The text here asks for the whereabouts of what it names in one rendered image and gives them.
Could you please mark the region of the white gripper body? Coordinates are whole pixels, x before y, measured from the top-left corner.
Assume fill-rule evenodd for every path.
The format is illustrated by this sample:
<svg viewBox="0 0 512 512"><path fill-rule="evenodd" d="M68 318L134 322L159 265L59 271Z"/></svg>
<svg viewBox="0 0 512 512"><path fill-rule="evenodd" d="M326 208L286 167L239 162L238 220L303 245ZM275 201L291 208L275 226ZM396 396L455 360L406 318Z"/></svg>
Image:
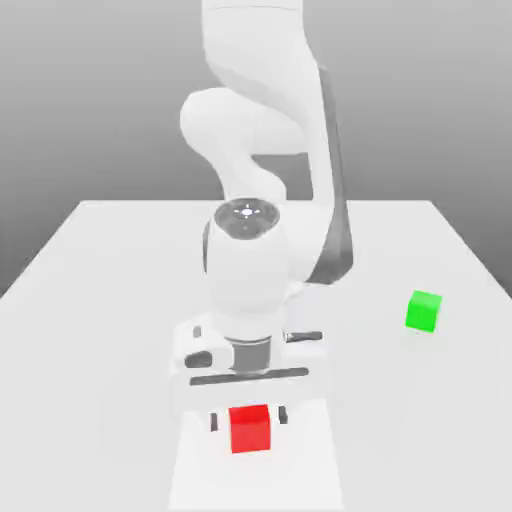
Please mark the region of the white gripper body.
<svg viewBox="0 0 512 512"><path fill-rule="evenodd" d="M174 405L182 412L212 412L245 405L291 405L326 392L325 359L290 360L246 378L213 368L174 365Z"/></svg>

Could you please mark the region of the small red cube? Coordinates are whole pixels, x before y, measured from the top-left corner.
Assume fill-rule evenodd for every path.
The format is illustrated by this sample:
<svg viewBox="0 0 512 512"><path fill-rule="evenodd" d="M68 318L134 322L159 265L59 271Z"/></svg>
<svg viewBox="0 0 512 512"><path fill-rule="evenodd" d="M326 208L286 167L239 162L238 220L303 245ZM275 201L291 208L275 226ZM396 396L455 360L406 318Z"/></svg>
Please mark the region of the small red cube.
<svg viewBox="0 0 512 512"><path fill-rule="evenodd" d="M233 454L267 451L271 448L271 423L266 404L229 409Z"/></svg>

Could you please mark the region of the small green cube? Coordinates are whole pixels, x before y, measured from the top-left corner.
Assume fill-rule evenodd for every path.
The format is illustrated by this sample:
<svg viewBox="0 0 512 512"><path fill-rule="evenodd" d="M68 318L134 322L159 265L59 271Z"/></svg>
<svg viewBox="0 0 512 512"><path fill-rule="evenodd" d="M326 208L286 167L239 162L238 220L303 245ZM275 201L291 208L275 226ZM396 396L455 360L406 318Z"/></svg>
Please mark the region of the small green cube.
<svg viewBox="0 0 512 512"><path fill-rule="evenodd" d="M407 306L405 326L433 333L437 324L442 297L437 294L414 290Z"/></svg>

